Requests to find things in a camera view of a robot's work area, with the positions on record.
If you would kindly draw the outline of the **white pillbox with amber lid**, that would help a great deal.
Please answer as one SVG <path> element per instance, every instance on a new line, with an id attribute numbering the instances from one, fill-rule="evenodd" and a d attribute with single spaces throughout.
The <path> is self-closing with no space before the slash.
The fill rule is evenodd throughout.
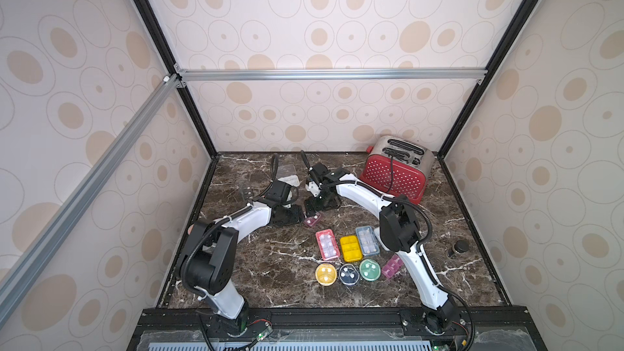
<path id="1" fill-rule="evenodd" d="M 341 250 L 346 263 L 357 263 L 362 261 L 363 254 L 355 235 L 340 238 Z"/>

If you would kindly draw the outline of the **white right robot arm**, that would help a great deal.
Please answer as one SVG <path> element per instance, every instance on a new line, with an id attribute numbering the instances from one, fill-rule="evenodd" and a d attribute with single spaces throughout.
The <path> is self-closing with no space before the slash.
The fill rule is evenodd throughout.
<path id="1" fill-rule="evenodd" d="M 373 188 L 342 167 L 329 170 L 321 162 L 311 164 L 305 152 L 300 155 L 309 176 L 307 211 L 336 209 L 347 198 L 373 214 L 383 247 L 397 254 L 419 291 L 427 331 L 442 335 L 463 319 L 471 321 L 466 302 L 440 283 L 427 257 L 424 244 L 432 238 L 433 228 L 420 206 L 404 195 Z"/>

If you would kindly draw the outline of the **clear small pillbox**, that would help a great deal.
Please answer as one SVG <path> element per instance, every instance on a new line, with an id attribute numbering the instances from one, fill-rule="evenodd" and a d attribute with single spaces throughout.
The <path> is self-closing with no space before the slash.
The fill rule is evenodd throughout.
<path id="1" fill-rule="evenodd" d="M 248 180 L 240 180 L 237 182 L 238 193 L 244 203 L 250 203 L 256 196 L 253 185 Z"/>

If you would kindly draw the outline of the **aluminium frame side bar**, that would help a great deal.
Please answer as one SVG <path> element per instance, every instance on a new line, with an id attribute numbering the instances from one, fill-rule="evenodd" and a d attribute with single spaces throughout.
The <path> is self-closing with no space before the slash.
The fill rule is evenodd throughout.
<path id="1" fill-rule="evenodd" d="M 148 97 L 120 135 L 76 187 L 63 206 L 37 236 L 1 283 L 1 325 L 11 318 L 18 305 L 58 252 L 86 210 L 122 163 L 130 148 L 143 134 L 165 100 L 180 83 L 180 76 L 170 74 Z"/>

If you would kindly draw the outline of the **green round pillbox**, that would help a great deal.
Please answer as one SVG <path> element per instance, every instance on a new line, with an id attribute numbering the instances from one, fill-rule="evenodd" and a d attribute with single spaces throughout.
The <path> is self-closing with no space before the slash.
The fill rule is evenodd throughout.
<path id="1" fill-rule="evenodd" d="M 364 259 L 360 262 L 359 272 L 362 279 L 374 282 L 381 276 L 381 267 L 375 260 Z"/>

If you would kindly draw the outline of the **white pillbox clear lid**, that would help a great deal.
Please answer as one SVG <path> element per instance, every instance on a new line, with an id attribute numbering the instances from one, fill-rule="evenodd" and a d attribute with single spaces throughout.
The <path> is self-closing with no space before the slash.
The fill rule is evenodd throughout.
<path id="1" fill-rule="evenodd" d="M 276 172 L 276 179 L 292 187 L 299 187 L 301 184 L 296 167 L 293 164 L 279 165 Z"/>

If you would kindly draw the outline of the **red pillbox clear lid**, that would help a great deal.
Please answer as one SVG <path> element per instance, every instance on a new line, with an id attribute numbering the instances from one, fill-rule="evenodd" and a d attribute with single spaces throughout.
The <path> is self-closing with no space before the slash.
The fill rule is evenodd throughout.
<path id="1" fill-rule="evenodd" d="M 331 261 L 341 256 L 333 230 L 325 229 L 315 234 L 321 258 L 323 261 Z"/>

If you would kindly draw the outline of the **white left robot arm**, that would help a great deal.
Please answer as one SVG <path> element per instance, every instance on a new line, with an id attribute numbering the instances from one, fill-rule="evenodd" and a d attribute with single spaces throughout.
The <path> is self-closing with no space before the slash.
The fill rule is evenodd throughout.
<path id="1" fill-rule="evenodd" d="M 296 201 L 299 188 L 277 178 L 279 156 L 271 157 L 271 180 L 245 206 L 212 222 L 198 221 L 190 230 L 175 265 L 183 287 L 225 319 L 243 326 L 248 303 L 231 281 L 238 243 L 268 225 L 300 224 L 304 211 Z"/>

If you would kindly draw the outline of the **aluminium frame crossbar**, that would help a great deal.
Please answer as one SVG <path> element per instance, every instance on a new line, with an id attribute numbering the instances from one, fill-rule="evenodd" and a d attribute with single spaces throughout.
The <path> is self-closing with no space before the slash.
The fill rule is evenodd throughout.
<path id="1" fill-rule="evenodd" d="M 182 85 L 190 81 L 482 80 L 487 72 L 486 68 L 182 69 L 166 76 L 165 80 Z"/>

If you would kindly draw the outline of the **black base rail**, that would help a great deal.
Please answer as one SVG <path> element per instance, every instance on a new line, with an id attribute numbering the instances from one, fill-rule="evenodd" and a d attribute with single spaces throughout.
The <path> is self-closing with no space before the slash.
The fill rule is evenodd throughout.
<path id="1" fill-rule="evenodd" d="M 237 335 L 203 309 L 150 309 L 130 350 L 544 350 L 528 309 L 476 307 L 433 335 L 420 308 L 271 308 L 250 310 Z"/>

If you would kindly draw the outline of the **teal rectangular pillbox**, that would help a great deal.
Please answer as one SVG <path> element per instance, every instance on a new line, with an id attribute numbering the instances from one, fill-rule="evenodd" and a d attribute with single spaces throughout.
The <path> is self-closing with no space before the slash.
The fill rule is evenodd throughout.
<path id="1" fill-rule="evenodd" d="M 380 253 L 380 247 L 371 226 L 357 227 L 355 231 L 364 257 L 370 257 Z"/>

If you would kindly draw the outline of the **dark blue round pillbox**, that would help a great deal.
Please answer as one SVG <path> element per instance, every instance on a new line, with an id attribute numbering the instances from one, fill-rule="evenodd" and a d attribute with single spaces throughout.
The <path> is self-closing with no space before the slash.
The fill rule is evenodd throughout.
<path id="1" fill-rule="evenodd" d="M 360 274 L 356 266 L 351 263 L 346 263 L 339 269 L 338 279 L 345 286 L 355 286 L 360 280 Z"/>

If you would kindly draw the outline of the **yellow round pillbox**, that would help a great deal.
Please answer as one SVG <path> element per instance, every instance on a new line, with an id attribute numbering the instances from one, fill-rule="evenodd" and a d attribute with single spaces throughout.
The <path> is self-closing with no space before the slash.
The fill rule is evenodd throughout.
<path id="1" fill-rule="evenodd" d="M 331 263 L 321 263 L 315 269 L 315 279 L 324 287 L 333 285 L 337 279 L 336 268 Z"/>

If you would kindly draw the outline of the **purple pillbox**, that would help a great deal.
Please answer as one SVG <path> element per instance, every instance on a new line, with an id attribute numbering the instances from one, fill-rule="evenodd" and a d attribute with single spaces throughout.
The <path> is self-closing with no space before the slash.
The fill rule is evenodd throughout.
<path id="1" fill-rule="evenodd" d="M 306 227 L 315 227 L 320 221 L 324 219 L 324 214 L 322 212 L 316 212 L 314 215 L 306 217 L 303 220 L 303 224 Z"/>
<path id="2" fill-rule="evenodd" d="M 396 274 L 401 271 L 403 267 L 403 261 L 401 258 L 395 253 L 390 260 L 388 260 L 385 265 L 381 268 L 382 275 L 387 279 L 393 279 Z"/>

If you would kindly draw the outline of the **red and silver toaster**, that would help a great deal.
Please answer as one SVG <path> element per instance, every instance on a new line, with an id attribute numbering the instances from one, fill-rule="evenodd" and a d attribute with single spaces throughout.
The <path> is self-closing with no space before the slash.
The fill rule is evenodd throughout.
<path id="1" fill-rule="evenodd" d="M 416 205 L 421 203 L 435 161 L 432 151 L 397 136 L 382 136 L 367 153 L 360 180 L 393 196 L 405 195 Z"/>

